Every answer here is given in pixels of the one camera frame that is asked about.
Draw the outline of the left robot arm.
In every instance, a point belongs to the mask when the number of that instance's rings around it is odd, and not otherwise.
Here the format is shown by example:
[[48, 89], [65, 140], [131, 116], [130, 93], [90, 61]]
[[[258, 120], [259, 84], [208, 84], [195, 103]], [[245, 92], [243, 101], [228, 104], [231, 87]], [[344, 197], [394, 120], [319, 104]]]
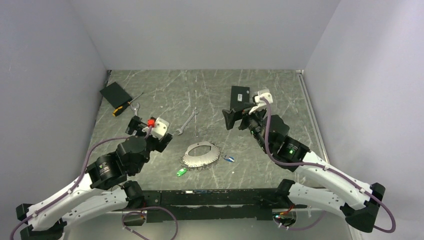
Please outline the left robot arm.
[[117, 137], [112, 152], [90, 162], [85, 156], [79, 176], [50, 197], [16, 208], [14, 232], [23, 240], [61, 240], [73, 226], [110, 211], [149, 207], [152, 196], [132, 177], [142, 171], [152, 152], [163, 152], [173, 139], [170, 123], [162, 118], [143, 122], [134, 116], [126, 137]]

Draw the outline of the steel key holder plate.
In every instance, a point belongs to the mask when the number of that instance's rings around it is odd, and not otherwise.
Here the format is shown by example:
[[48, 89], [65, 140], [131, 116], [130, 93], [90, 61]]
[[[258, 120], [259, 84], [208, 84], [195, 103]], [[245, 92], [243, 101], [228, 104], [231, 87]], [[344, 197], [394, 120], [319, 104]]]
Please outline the steel key holder plate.
[[[191, 155], [190, 152], [198, 148], [209, 148], [208, 152], [201, 155]], [[199, 169], [215, 163], [221, 156], [221, 150], [209, 141], [201, 141], [187, 147], [181, 157], [180, 166], [183, 169]]]

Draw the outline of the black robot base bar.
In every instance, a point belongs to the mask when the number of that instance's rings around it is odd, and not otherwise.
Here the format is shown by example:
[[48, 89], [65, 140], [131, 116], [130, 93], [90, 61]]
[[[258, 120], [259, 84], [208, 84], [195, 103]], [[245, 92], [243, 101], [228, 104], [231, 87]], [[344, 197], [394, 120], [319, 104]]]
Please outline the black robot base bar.
[[146, 212], [148, 223], [161, 223], [172, 217], [159, 208], [170, 211], [178, 221], [256, 219], [271, 221], [279, 211], [295, 206], [276, 188], [144, 190], [140, 200], [134, 200], [124, 211]]

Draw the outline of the blue key tag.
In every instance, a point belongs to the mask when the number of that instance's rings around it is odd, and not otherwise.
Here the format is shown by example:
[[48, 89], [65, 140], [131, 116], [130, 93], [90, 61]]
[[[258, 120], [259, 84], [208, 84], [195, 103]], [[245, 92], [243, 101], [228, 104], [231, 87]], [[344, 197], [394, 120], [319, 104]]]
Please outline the blue key tag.
[[230, 163], [235, 162], [235, 159], [233, 157], [227, 156], [227, 155], [224, 156], [224, 160], [227, 161], [227, 162], [230, 162]]

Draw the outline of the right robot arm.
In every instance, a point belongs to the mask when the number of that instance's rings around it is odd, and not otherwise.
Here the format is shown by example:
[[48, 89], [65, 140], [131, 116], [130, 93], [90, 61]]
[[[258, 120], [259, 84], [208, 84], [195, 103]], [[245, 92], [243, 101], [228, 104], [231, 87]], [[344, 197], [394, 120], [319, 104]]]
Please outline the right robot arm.
[[260, 148], [270, 160], [282, 169], [303, 174], [325, 190], [310, 189], [293, 180], [283, 179], [275, 193], [276, 203], [287, 208], [290, 205], [309, 205], [341, 216], [351, 227], [371, 233], [384, 232], [376, 226], [386, 188], [380, 183], [357, 180], [325, 162], [308, 146], [289, 136], [290, 127], [277, 114], [271, 114], [270, 103], [263, 105], [245, 103], [235, 109], [224, 109], [225, 127], [231, 130], [240, 121], [239, 130], [249, 130]]

